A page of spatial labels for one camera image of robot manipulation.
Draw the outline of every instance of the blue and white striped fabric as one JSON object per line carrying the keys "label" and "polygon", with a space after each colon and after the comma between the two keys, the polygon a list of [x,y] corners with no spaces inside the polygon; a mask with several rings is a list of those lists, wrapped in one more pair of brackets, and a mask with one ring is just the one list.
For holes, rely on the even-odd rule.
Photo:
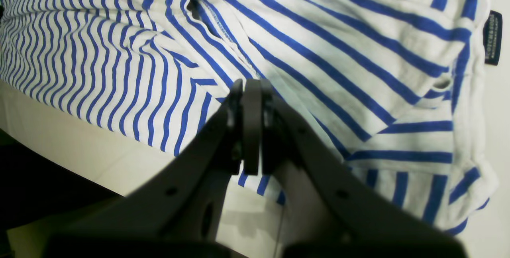
{"label": "blue and white striped fabric", "polygon": [[[486,0],[3,2],[0,78],[91,124],[177,156],[235,80],[267,78],[353,174],[430,224],[458,232],[494,191],[480,129],[465,133],[482,122],[467,81],[483,83]],[[238,180],[284,201],[271,177]]]}

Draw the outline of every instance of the white surface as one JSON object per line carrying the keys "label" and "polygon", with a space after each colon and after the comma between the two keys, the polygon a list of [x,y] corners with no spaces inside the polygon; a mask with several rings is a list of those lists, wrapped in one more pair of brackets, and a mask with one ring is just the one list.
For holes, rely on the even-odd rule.
{"label": "white surface", "polygon": [[484,112],[486,158],[500,178],[500,186],[488,206],[475,213],[459,238],[472,258],[510,257],[510,4],[492,0],[492,10],[503,15],[503,40],[499,65],[486,66]]}
{"label": "white surface", "polygon": [[[3,81],[0,128],[45,158],[121,195],[170,161],[159,149],[41,104]],[[282,207],[236,182],[228,186],[216,240],[250,258],[273,257]]]}
{"label": "white surface", "polygon": [[[492,0],[492,9],[510,18],[508,0]],[[472,258],[510,257],[510,32],[503,26],[498,67],[486,67],[486,157],[499,174],[500,188],[483,211],[473,215],[459,236]],[[59,165],[126,195],[169,161],[167,155],[47,107],[0,82],[0,128]],[[218,238],[252,258],[271,257],[282,209],[231,183]]]}

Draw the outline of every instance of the clothing label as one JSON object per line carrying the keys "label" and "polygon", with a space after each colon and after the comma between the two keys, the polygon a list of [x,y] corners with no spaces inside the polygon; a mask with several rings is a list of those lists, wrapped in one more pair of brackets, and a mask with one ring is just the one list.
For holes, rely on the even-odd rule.
{"label": "clothing label", "polygon": [[503,16],[490,11],[488,20],[483,27],[483,46],[485,47],[485,63],[498,65],[501,53],[501,34],[503,31]]}

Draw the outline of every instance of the screw hole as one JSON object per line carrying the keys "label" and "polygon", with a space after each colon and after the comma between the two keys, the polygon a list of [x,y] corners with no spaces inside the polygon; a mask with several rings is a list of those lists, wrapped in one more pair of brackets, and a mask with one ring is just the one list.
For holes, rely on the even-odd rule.
{"label": "screw hole", "polygon": [[204,211],[204,217],[202,218],[202,238],[207,237],[207,233],[209,233],[209,228],[211,228],[211,222],[213,220],[213,203],[209,202],[206,207],[206,211]]}
{"label": "screw hole", "polygon": [[167,196],[172,196],[172,195],[175,195],[176,193],[177,193],[177,188],[175,188],[175,187],[171,187],[165,191],[165,194]]}
{"label": "screw hole", "polygon": [[348,194],[346,191],[342,190],[342,189],[337,190],[337,193],[336,193],[336,194],[337,194],[337,196],[338,196],[339,198],[342,198],[342,199],[347,199],[347,198],[349,198],[349,194]]}

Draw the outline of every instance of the striped shirt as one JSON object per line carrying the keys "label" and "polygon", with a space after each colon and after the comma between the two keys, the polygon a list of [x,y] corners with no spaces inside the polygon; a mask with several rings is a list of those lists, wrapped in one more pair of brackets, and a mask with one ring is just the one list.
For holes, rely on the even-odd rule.
{"label": "striped shirt", "polygon": [[[174,156],[235,80],[265,78],[355,176],[425,222],[458,232],[494,191],[483,149],[471,156],[479,128],[462,132],[482,122],[486,0],[2,4],[2,80]],[[284,202],[274,178],[238,180]]]}

